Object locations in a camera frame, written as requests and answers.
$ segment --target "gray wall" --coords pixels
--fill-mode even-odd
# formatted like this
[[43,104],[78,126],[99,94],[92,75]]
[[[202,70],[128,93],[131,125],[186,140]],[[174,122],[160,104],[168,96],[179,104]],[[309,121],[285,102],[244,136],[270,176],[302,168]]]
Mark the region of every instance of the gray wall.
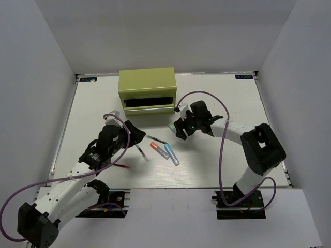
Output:
[[296,0],[36,0],[75,73],[259,70]]
[[323,247],[331,247],[330,15],[331,1],[299,0],[261,68],[258,85]]
[[[33,0],[0,1],[0,204],[17,189],[45,180],[60,137],[74,73]],[[36,189],[13,199],[3,223],[16,232],[18,208]],[[20,247],[0,235],[0,247]]]

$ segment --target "purple cable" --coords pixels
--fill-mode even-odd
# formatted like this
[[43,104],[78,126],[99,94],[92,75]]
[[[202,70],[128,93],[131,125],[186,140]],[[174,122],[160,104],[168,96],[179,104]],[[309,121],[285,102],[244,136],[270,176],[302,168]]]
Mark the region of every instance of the purple cable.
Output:
[[106,205],[114,205],[114,206],[116,206],[117,208],[120,209],[120,211],[122,211],[124,217],[126,216],[126,213],[125,213],[125,211],[123,210],[123,208],[121,208],[120,205],[118,205],[118,204],[116,204],[116,203],[101,203],[101,204],[97,204],[97,205],[90,206],[90,207],[87,208],[87,209],[101,208],[101,207],[106,206]]
[[128,142],[126,144],[126,147],[124,148],[124,151],[121,153],[121,155],[118,156],[117,159],[114,160],[114,162],[110,163],[109,165],[107,165],[105,168],[102,168],[100,170],[97,170],[95,172],[90,172],[90,173],[87,173],[87,174],[83,174],[83,175],[79,175],[79,176],[73,176],[73,177],[63,177],[63,178],[57,178],[57,179],[52,179],[52,180],[45,180],[45,181],[42,181],[42,182],[36,182],[36,183],[33,183],[33,184],[30,184],[28,186],[25,186],[19,190],[17,190],[16,192],[14,192],[11,196],[8,197],[8,199],[5,201],[5,203],[2,205],[1,207],[1,210],[0,210],[0,232],[2,233],[2,235],[10,240],[10,241],[13,241],[13,242],[23,242],[25,241],[26,239],[15,239],[11,236],[9,236],[5,230],[4,230],[4,227],[2,225],[2,216],[4,214],[4,211],[5,211],[5,208],[6,206],[8,205],[8,203],[11,201],[11,199],[13,199],[17,194],[21,193],[22,191],[24,190],[27,190],[29,188],[32,188],[32,187],[35,187],[35,186],[38,186],[38,185],[43,185],[43,184],[47,184],[47,183],[50,183],[50,182],[59,182],[59,181],[69,181],[69,180],[72,180],[72,179],[79,179],[79,178],[83,178],[83,177],[88,177],[88,176],[91,176],[91,175],[94,175],[94,174],[97,174],[97,173],[100,173],[102,171],[104,171],[105,169],[108,169],[110,166],[112,166],[113,164],[115,164],[118,160],[121,159],[121,157],[125,154],[125,152],[127,151],[128,147],[129,147],[129,144],[130,144],[130,131],[129,129],[127,128],[127,126],[124,124],[124,122],[119,118],[117,117],[116,115],[113,115],[113,114],[105,114],[103,117],[106,117],[106,116],[112,116],[114,117],[115,119],[119,120],[124,129],[126,130],[127,134],[128,134]]
[[[203,94],[207,94],[211,97],[213,97],[214,99],[216,99],[225,109],[225,112],[227,113],[227,122],[225,123],[225,127],[224,127],[224,132],[223,132],[223,137],[222,137],[222,141],[221,141],[221,149],[220,149],[220,152],[219,152],[219,163],[218,163],[218,180],[219,180],[219,187],[220,187],[220,194],[221,194],[221,198],[222,198],[222,201],[224,202],[224,204],[228,207],[233,207],[239,203],[241,203],[243,200],[245,200],[247,197],[249,197],[251,194],[253,194],[258,188],[259,186],[262,184],[262,182],[264,182],[265,179],[269,178],[273,181],[274,183],[274,186],[275,186],[275,190],[274,190],[274,193],[276,194],[276,182],[274,181],[274,179],[272,179],[271,177],[266,177],[262,180],[261,184],[256,186],[254,189],[252,189],[250,192],[248,192],[245,196],[243,196],[242,198],[240,198],[239,200],[233,202],[233,203],[228,203],[227,200],[225,199],[225,195],[224,195],[224,192],[223,192],[223,183],[222,183],[222,157],[223,157],[223,148],[224,148],[224,143],[225,143],[225,136],[227,134],[227,129],[228,129],[228,125],[229,125],[229,121],[230,121],[230,113],[228,111],[228,108],[225,106],[225,104],[219,100],[216,96],[214,96],[213,94],[209,93],[209,92],[206,92],[206,91],[201,91],[201,90],[197,90],[197,91],[192,91],[190,93],[187,93],[186,95],[184,95],[178,102],[177,106],[179,106],[179,104],[182,102],[182,100],[184,98],[186,98],[188,95],[190,94],[195,94],[195,93],[203,93]],[[269,206],[271,204],[271,202],[273,201],[275,197],[273,197],[271,199],[271,201],[266,205],[266,206]]]

